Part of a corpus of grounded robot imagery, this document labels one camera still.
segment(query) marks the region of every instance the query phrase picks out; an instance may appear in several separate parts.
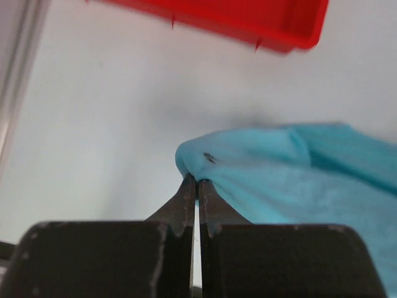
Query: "light blue cloth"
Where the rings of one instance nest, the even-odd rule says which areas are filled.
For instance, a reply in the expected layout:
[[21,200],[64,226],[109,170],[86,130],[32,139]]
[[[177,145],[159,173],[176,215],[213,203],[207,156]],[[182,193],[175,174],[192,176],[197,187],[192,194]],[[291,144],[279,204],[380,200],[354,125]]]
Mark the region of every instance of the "light blue cloth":
[[346,125],[236,129],[185,142],[183,176],[210,179],[255,224],[354,228],[390,296],[397,296],[397,146]]

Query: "blue towel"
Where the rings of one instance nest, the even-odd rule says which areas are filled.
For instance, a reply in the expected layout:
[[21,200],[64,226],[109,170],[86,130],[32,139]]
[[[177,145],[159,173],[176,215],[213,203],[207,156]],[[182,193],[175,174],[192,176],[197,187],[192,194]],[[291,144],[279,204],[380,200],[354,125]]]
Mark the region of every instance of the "blue towel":
[[341,124],[236,129],[181,144],[176,165],[255,224],[354,228],[397,296],[397,145]]

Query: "white wall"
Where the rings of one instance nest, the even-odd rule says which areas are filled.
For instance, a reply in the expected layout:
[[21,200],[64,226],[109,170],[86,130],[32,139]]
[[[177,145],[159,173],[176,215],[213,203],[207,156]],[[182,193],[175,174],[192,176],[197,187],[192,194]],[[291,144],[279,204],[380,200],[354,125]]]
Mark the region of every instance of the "white wall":
[[213,130],[343,120],[397,140],[397,1],[331,0],[280,56],[108,4],[53,0],[0,187],[0,238],[47,219],[143,219],[174,152]]

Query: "metal frame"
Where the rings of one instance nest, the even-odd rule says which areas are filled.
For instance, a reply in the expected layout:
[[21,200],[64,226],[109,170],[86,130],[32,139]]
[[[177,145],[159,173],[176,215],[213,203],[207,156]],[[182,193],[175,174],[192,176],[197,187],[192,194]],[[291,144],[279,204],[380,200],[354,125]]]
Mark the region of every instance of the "metal frame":
[[50,0],[0,1],[0,174]]

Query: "red bin edge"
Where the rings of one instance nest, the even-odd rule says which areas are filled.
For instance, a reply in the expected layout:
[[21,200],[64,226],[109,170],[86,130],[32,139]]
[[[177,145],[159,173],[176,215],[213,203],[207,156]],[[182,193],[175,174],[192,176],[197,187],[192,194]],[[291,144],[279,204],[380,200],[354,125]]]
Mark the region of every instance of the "red bin edge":
[[[328,0],[105,1],[169,19],[172,25],[181,22],[227,35],[252,44],[255,50],[264,47],[280,53],[317,45],[328,7]],[[267,10],[258,22],[263,7]],[[238,16],[240,10],[244,18]]]

